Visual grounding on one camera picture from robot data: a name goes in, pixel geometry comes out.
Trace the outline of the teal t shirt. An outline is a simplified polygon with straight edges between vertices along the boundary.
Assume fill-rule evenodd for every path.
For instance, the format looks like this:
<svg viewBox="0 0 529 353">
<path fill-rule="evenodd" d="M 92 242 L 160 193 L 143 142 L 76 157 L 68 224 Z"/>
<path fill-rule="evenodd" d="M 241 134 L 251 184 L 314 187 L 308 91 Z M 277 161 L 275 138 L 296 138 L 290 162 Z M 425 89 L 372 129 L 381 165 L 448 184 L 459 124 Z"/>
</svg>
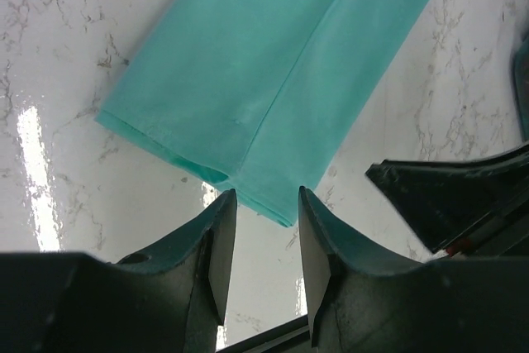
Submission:
<svg viewBox="0 0 529 353">
<path fill-rule="evenodd" d="M 291 227 L 429 0 L 175 0 L 108 130 Z"/>
</svg>

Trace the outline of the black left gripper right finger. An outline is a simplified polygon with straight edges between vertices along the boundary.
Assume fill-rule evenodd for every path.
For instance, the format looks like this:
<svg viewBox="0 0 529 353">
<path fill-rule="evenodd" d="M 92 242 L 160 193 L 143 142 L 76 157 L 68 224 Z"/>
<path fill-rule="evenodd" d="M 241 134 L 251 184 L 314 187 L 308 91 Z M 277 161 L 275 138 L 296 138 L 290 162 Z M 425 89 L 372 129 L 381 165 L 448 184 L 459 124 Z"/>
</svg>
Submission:
<svg viewBox="0 0 529 353">
<path fill-rule="evenodd" d="M 298 225 L 317 351 L 527 351 L 526 258 L 421 263 L 358 232 L 307 188 Z"/>
</svg>

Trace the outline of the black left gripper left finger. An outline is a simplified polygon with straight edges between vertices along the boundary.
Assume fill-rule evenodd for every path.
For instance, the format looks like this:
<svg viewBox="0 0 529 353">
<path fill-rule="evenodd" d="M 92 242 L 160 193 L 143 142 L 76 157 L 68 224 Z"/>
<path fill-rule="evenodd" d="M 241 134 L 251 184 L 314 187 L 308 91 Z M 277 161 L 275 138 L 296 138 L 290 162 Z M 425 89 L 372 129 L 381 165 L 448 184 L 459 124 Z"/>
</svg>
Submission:
<svg viewBox="0 0 529 353">
<path fill-rule="evenodd" d="M 1 257 L 4 352 L 213 352 L 224 323 L 237 199 L 117 263 L 81 252 Z"/>
</svg>

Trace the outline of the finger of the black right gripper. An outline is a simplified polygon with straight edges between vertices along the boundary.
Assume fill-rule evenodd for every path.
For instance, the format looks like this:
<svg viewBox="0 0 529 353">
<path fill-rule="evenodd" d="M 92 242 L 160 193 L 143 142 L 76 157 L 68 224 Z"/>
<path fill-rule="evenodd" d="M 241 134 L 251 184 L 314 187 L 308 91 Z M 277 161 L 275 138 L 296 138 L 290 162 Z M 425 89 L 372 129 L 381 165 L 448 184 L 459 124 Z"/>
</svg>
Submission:
<svg viewBox="0 0 529 353">
<path fill-rule="evenodd" d="M 481 160 L 384 160 L 365 175 L 432 254 L 528 252 L 525 145 Z"/>
</svg>

